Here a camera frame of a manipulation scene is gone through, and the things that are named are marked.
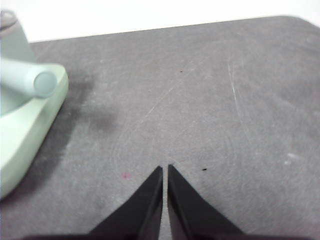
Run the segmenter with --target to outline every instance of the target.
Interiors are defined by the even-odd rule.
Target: gray mat
[[[318,27],[278,16],[32,47],[70,90],[1,203],[3,239],[86,233],[167,164],[247,233],[320,239]]]

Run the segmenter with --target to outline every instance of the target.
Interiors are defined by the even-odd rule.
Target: scratch
[[[175,83],[172,87],[170,87],[156,102],[155,104],[150,108],[150,110],[141,118],[141,120],[137,123],[133,131],[130,133],[130,137],[128,137],[125,144],[127,144],[131,138],[132,135],[137,131],[137,129],[145,122],[145,120],[149,117],[149,115],[156,109],[156,107],[179,85],[182,85],[186,78],[183,78],[182,80]]]
[[[189,65],[189,64],[191,64],[191,63],[193,63],[193,62],[194,62],[194,60],[189,61],[189,62],[188,62],[186,65],[184,65],[182,68],[183,68],[183,69],[186,68],[187,65]],[[184,83],[184,81],[187,79],[187,76],[189,76],[189,75],[190,75],[192,72],[194,72],[195,70],[196,70],[196,68],[191,69],[190,72],[188,72],[188,73],[184,76],[184,78],[182,78],[180,81],[177,81],[171,88],[169,88],[168,91],[166,91],[166,92],[162,95],[162,97],[160,97],[160,99],[155,102],[155,104],[154,104],[154,105],[152,106],[152,108],[146,113],[146,115],[144,115],[144,117],[141,119],[139,125],[142,124],[142,123],[145,121],[145,119],[146,119],[146,118],[153,112],[153,110],[155,110],[155,108],[172,92],[172,90],[174,90],[177,86],[182,85],[182,84]]]
[[[237,95],[236,95],[236,89],[235,89],[235,86],[234,86],[234,72],[232,71],[229,62],[228,62],[228,73],[229,73],[229,80],[230,80],[232,91],[233,91],[233,97],[234,97],[234,104],[235,104],[236,113],[237,113],[237,115],[239,117],[241,126],[243,128],[243,132],[244,132],[244,134],[245,134],[250,146],[252,146],[250,138],[249,138],[249,135],[247,133],[248,128],[245,127],[246,125],[245,125],[245,123],[244,123],[244,121],[242,120],[242,117],[241,117],[241,111],[240,111],[240,108],[239,108]]]

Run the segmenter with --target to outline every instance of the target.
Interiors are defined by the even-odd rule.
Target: red spot
[[[121,174],[121,177],[125,180],[128,180],[131,178],[131,174],[129,172],[124,172]]]

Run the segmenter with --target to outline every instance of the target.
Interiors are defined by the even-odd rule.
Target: white background
[[[320,0],[2,0],[30,42],[274,15],[320,27]]]

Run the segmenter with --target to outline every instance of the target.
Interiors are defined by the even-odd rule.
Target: black pointed tip
[[[157,239],[163,204],[163,169],[158,166],[134,194],[90,234]]]
[[[168,166],[168,209],[173,239],[242,234],[242,231],[207,203],[173,166]]]

